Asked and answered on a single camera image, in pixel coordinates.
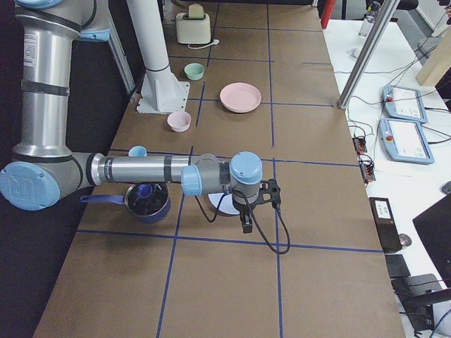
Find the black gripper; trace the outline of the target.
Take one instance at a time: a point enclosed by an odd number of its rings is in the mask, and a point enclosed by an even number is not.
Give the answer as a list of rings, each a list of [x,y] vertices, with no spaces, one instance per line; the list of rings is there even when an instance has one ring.
[[[241,204],[238,203],[236,200],[233,200],[233,206],[237,211],[239,211],[240,220],[242,224],[242,232],[252,233],[253,230],[252,217],[247,204]]]

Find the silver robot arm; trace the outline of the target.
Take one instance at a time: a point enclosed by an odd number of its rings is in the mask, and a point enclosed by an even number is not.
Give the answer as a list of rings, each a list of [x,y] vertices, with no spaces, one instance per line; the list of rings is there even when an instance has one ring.
[[[124,195],[82,197],[84,203],[122,204],[136,218],[154,223],[166,216],[168,184],[187,196],[231,196],[242,230],[257,224],[254,208],[263,199],[262,163],[248,151],[229,161],[201,156],[104,156],[75,153],[66,146],[72,44],[106,41],[107,1],[17,1],[24,27],[21,141],[1,171],[1,194],[12,205],[39,211],[89,186],[126,183]]]

